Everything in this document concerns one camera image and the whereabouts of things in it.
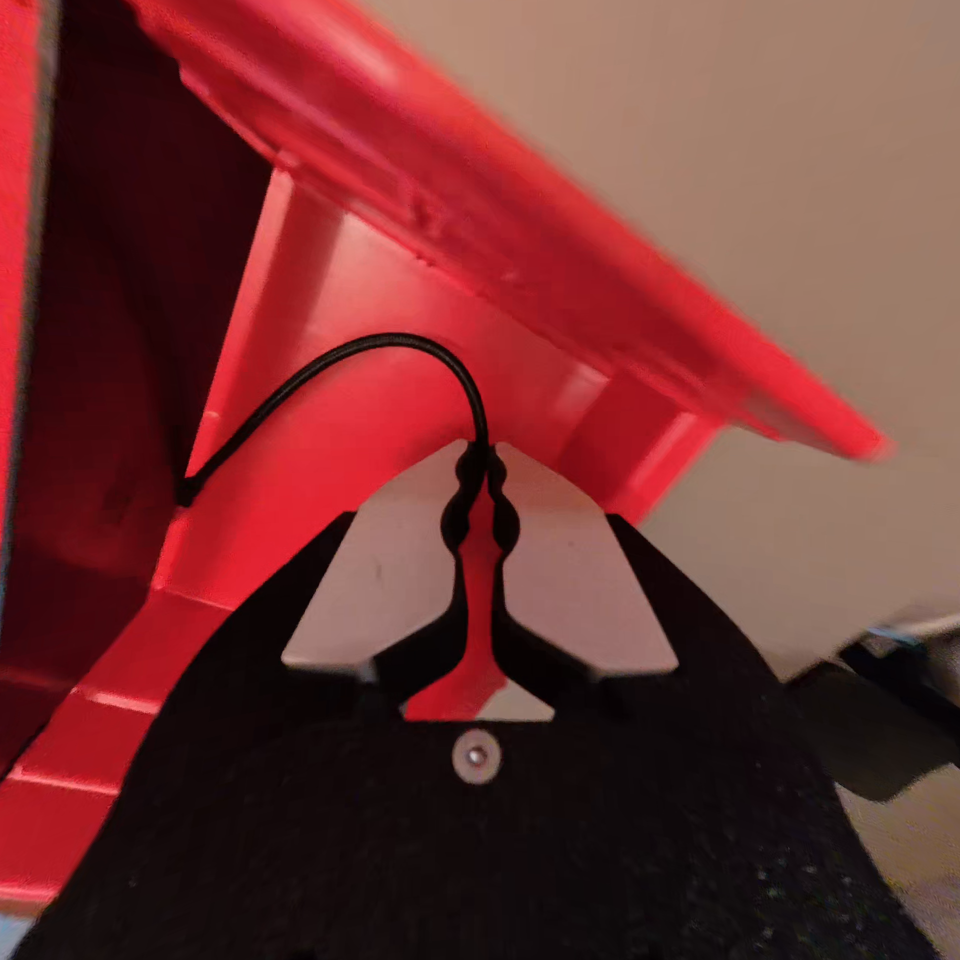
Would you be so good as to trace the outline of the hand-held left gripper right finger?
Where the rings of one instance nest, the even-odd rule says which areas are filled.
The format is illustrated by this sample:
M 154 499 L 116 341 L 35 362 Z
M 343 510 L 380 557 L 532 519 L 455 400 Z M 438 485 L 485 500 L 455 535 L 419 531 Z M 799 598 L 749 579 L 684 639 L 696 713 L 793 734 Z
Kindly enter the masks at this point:
M 487 462 L 498 548 L 493 659 L 552 710 L 612 682 L 679 667 L 613 521 L 582 489 L 506 442 Z

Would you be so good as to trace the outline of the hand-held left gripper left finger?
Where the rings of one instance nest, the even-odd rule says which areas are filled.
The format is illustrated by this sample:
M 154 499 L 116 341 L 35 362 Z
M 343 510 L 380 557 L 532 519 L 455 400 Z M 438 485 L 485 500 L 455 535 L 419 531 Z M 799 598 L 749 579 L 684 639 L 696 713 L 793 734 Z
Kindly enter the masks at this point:
M 299 672 L 353 678 L 407 702 L 461 661 L 469 613 L 460 554 L 482 446 L 458 439 L 354 513 L 282 654 Z

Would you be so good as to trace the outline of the red plastic bin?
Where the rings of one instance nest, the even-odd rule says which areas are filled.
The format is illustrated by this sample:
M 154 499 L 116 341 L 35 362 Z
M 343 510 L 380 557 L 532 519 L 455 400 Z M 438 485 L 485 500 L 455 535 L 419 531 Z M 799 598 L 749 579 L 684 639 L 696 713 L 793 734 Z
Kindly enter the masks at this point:
M 630 522 L 725 428 L 892 448 L 357 6 L 2 2 L 2 914 L 60 892 L 228 613 L 470 425 L 377 350 L 174 506 L 282 380 L 388 330 Z

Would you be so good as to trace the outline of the grey desk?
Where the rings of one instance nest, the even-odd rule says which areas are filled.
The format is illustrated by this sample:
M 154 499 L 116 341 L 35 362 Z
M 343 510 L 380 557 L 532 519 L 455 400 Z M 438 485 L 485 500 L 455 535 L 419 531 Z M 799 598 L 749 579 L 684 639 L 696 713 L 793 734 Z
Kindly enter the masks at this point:
M 643 523 L 778 677 L 957 610 L 959 3 L 366 7 L 892 441 L 725 431 Z

